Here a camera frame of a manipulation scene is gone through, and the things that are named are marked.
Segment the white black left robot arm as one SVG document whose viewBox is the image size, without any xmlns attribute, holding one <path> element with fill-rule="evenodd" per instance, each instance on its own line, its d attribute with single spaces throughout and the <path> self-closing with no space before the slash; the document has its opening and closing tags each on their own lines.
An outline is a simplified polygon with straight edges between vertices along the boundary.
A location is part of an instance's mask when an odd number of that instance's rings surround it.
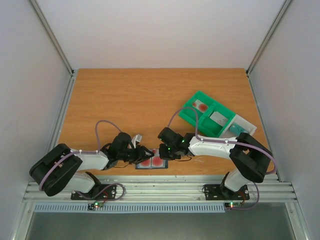
<svg viewBox="0 0 320 240">
<path fill-rule="evenodd" d="M 30 168 L 29 175 L 49 197 L 67 190 L 73 191 L 73 200 L 113 201 L 116 185 L 101 183 L 90 172 L 92 169 L 109 170 L 117 167 L 119 161 L 142 170 L 168 167 L 161 156 L 166 146 L 148 149 L 140 145 L 140 139 L 140 135 L 131 137 L 120 132 L 111 143 L 96 151 L 75 150 L 60 143 Z"/>
</svg>

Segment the dark blue card holder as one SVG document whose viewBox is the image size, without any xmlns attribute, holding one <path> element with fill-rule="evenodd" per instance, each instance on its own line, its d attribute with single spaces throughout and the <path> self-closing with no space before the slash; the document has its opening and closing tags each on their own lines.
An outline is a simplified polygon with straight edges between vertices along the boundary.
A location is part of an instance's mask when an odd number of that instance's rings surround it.
<svg viewBox="0 0 320 240">
<path fill-rule="evenodd" d="M 154 156 L 137 164 L 136 170 L 155 170 L 155 169 L 167 169 L 168 161 L 160 158 L 159 149 L 153 149 Z"/>
</svg>

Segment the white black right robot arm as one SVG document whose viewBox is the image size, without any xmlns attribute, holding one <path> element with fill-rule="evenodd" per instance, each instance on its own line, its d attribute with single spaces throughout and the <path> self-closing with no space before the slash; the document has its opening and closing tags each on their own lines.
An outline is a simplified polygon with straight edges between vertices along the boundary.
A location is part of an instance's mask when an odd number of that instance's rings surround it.
<svg viewBox="0 0 320 240">
<path fill-rule="evenodd" d="M 215 138 L 187 133 L 184 136 L 165 127 L 158 135 L 162 141 L 159 156 L 164 160 L 179 160 L 190 156 L 211 156 L 233 162 L 235 170 L 228 172 L 219 191 L 226 200 L 234 197 L 249 182 L 262 183 L 270 165 L 272 153 L 248 133 L 237 137 Z"/>
</svg>

